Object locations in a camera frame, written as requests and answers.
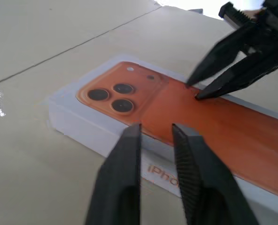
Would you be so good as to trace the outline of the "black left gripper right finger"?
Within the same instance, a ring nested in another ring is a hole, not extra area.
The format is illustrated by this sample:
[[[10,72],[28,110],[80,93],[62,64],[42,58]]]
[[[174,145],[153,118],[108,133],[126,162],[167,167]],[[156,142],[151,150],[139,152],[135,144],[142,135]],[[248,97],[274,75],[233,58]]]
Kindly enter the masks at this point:
[[[175,165],[189,225],[257,225],[229,168],[194,129],[172,125]]]

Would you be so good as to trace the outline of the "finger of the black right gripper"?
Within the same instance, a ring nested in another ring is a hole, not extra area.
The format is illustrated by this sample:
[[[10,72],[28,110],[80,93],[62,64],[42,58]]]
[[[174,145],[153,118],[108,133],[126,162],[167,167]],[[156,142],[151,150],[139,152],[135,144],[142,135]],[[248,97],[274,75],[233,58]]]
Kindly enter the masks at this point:
[[[232,34],[218,42],[205,58],[199,63],[196,69],[186,82],[187,86],[193,86],[206,80],[230,65],[236,59],[238,53],[248,48],[264,45],[269,36],[269,27],[266,24],[248,23]]]
[[[277,69],[278,50],[254,53],[224,71],[205,89],[201,90],[195,98],[197,100],[217,98],[245,89]]]

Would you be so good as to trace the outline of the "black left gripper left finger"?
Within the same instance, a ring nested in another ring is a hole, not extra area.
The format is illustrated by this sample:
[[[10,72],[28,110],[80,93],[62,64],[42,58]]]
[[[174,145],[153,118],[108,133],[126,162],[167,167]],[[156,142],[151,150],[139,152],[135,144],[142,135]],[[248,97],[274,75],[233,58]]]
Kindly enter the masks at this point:
[[[86,225],[140,224],[141,125],[124,129],[100,167]]]

